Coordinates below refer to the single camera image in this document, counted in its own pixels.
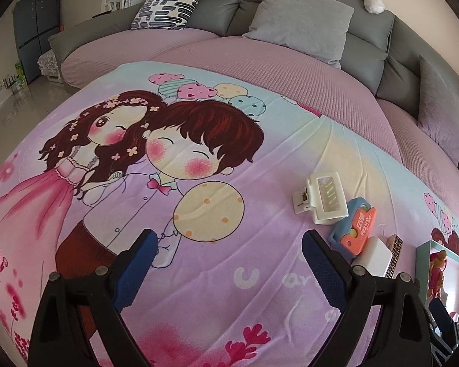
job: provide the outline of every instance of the metal screw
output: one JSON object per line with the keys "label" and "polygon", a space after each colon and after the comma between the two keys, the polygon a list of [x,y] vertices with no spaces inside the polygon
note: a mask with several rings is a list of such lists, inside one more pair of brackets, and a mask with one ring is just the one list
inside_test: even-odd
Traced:
{"label": "metal screw", "polygon": [[358,276],[363,276],[364,274],[366,274],[366,269],[363,266],[360,266],[360,265],[355,265],[352,268],[352,271],[355,274],[357,274]]}
{"label": "metal screw", "polygon": [[105,274],[107,274],[107,272],[109,271],[109,268],[107,266],[99,266],[96,270],[95,270],[95,274],[97,276],[103,276]]}
{"label": "metal screw", "polygon": [[56,281],[60,278],[60,274],[58,272],[51,272],[49,274],[49,281]]}
{"label": "metal screw", "polygon": [[408,283],[412,279],[409,274],[404,273],[404,272],[399,274],[399,278],[406,283]]}

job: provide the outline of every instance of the sofa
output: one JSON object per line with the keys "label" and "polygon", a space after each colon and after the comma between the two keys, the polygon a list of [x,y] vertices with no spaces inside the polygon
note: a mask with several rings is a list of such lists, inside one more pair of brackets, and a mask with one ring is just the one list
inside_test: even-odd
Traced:
{"label": "sofa", "polygon": [[[309,105],[366,138],[423,181],[459,219],[459,166],[416,125],[420,55],[459,97],[459,76],[400,18],[355,9],[341,70],[277,45],[241,37],[262,0],[200,0],[183,31],[131,31],[139,6],[79,23],[49,40],[74,93],[119,65],[159,61],[211,70]],[[327,97],[341,89],[339,102]]]}

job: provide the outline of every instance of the throw pillow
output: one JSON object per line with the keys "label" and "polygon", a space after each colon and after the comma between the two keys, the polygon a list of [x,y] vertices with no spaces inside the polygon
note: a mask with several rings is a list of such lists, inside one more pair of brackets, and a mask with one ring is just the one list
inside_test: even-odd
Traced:
{"label": "throw pillow", "polygon": [[131,29],[184,29],[199,0],[146,0]]}
{"label": "throw pillow", "polygon": [[336,0],[263,0],[243,37],[282,45],[340,69],[353,12]]}
{"label": "throw pillow", "polygon": [[418,127],[458,165],[459,97],[423,56],[420,56]]}

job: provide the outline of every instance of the blue and orange toy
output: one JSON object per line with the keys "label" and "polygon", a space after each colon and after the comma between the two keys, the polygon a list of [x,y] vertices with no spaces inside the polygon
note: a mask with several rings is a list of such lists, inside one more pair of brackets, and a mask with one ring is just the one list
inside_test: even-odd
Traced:
{"label": "blue and orange toy", "polygon": [[337,222],[328,236],[331,248],[349,262],[361,253],[376,218],[376,209],[362,197],[347,203],[349,216]]}

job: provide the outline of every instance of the bow tie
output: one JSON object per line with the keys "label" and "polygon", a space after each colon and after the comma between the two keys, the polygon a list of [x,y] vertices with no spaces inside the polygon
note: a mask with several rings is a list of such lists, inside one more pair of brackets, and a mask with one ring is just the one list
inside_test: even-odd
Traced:
{"label": "bow tie", "polygon": [[158,189],[165,196],[168,196],[168,193],[172,190],[170,186],[160,185],[155,178],[150,179],[146,186],[148,186],[148,189]]}

